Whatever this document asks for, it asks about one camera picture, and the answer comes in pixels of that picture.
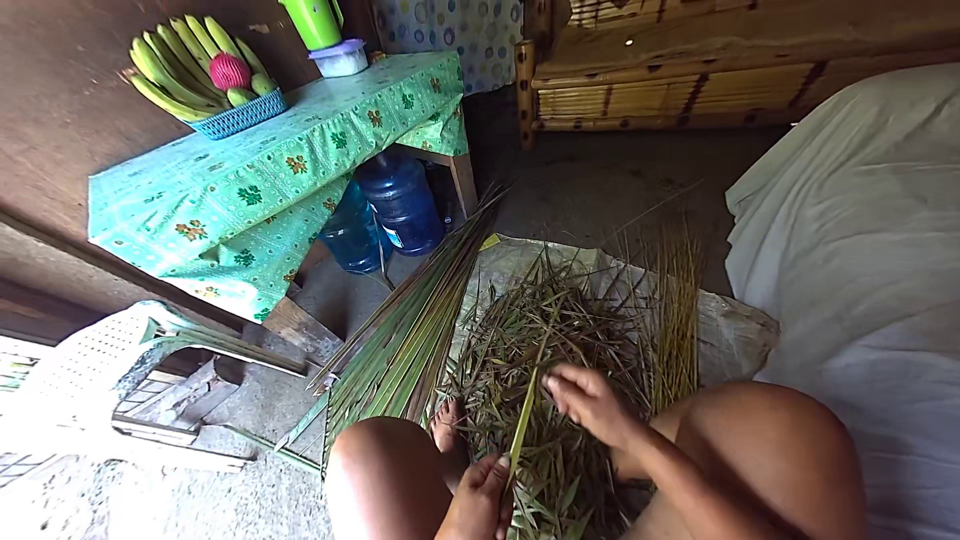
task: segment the blue plastic basket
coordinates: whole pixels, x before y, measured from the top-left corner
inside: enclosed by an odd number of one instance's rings
[[[273,118],[287,109],[289,108],[287,102],[283,101],[283,92],[277,88],[248,104],[224,110],[199,122],[187,122],[186,125],[206,135],[207,138],[220,140],[238,134],[268,118]]]

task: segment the red fruit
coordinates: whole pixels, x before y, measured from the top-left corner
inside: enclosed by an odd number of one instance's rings
[[[210,80],[224,92],[231,88],[249,88],[250,68],[233,55],[218,53],[210,61]]]

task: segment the person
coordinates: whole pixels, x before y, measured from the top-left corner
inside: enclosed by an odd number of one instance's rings
[[[649,425],[628,413],[599,372],[560,364],[544,376],[558,410],[610,447],[618,479],[656,494],[624,539],[858,540],[863,480],[843,424],[805,394],[763,382],[704,389]],[[468,466],[447,401],[420,426],[358,422],[337,437],[326,501],[338,540],[505,540],[506,455]]]

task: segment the blue water jug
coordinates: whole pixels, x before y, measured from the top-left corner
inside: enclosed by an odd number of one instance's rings
[[[357,167],[353,179],[373,205],[376,219],[397,253],[408,257],[433,251],[444,239],[423,165],[395,148]]]
[[[357,182],[351,180],[326,220],[318,236],[326,244],[340,267],[354,274],[364,274],[380,269],[380,248],[383,259],[390,258],[390,241],[373,218],[373,210],[367,204]]]

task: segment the hand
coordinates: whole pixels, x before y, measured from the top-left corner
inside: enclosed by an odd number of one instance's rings
[[[506,540],[514,514],[507,491],[510,456],[488,455],[467,468],[435,540]]]
[[[541,381],[557,409],[615,450],[637,426],[600,372],[573,364],[557,364]]]

